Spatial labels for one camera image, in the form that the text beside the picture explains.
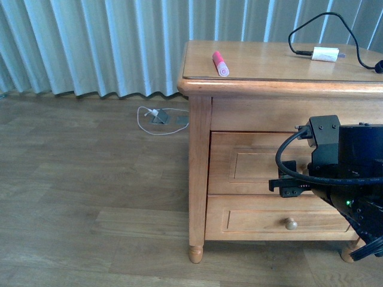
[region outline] curtain fold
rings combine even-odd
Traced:
[[[383,53],[383,1],[0,0],[0,91],[168,96],[188,40],[287,42],[324,11],[343,15],[361,47]],[[332,17],[294,42],[353,44]]]

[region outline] drawer knob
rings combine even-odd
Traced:
[[[287,230],[295,230],[298,227],[298,223],[293,218],[287,218],[285,220],[285,227]]]

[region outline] wooden nightstand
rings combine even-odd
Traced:
[[[310,50],[313,45],[299,45]],[[190,41],[178,82],[189,97],[190,260],[201,261],[205,240],[357,240],[338,212],[310,192],[283,199],[268,190],[278,177],[276,150],[294,126],[332,115],[341,124],[383,123],[383,75],[359,65],[355,47],[335,45],[345,59],[315,62],[287,43]],[[219,77],[219,50],[230,76]],[[375,65],[383,55],[361,50]],[[285,152],[302,171],[306,141]]]

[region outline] wooden floor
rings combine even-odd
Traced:
[[[1,287],[383,285],[383,259],[344,263],[343,242],[207,242],[190,263],[188,131],[144,133],[141,105],[187,109],[182,97],[0,100]]]

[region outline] black cable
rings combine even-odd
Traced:
[[[370,243],[359,248],[358,250],[351,252],[350,256],[354,261],[358,261],[371,254],[376,254],[378,252],[381,252],[382,249],[383,249],[383,236],[378,237],[374,241],[371,241]]]
[[[324,15],[333,15],[333,16],[336,16],[338,17],[342,23],[345,25],[346,29],[348,30],[348,32],[351,34],[352,38],[354,39],[355,41],[355,45],[356,45],[356,48],[357,48],[357,58],[358,58],[358,61],[359,61],[359,64],[361,64],[363,67],[365,67],[366,69],[369,69],[369,70],[374,70],[375,67],[371,67],[371,66],[367,66],[365,63],[362,62],[361,58],[360,58],[360,55],[359,55],[359,44],[358,44],[358,41],[357,41],[357,38],[355,38],[353,32],[351,31],[351,29],[348,27],[348,25],[346,24],[346,21],[343,19],[343,17],[338,14],[338,13],[335,13],[335,12],[324,12],[324,13],[321,13],[317,16],[315,16],[314,18],[312,18],[311,20],[307,21],[305,24],[301,25],[300,27],[298,27],[297,29],[295,29],[294,31],[292,31],[289,36],[288,36],[288,45],[290,46],[290,49],[292,50],[292,52],[294,52],[295,54],[297,55],[303,55],[303,56],[312,56],[312,51],[296,51],[294,50],[292,44],[291,44],[291,36],[297,32],[299,29],[305,27],[307,24],[310,24],[312,21],[314,21],[315,19],[321,17],[321,16],[324,16]]]
[[[298,137],[305,135],[310,128],[308,126],[302,127],[298,132],[290,136],[282,145],[278,148],[278,151],[275,154],[275,162],[278,168],[287,175],[290,175],[293,178],[300,179],[301,181],[310,182],[312,184],[321,184],[321,185],[373,185],[373,184],[383,184],[383,178],[352,178],[352,179],[336,179],[336,178],[319,178],[317,176],[303,175],[298,172],[294,172],[288,169],[282,163],[282,153],[286,147]]]

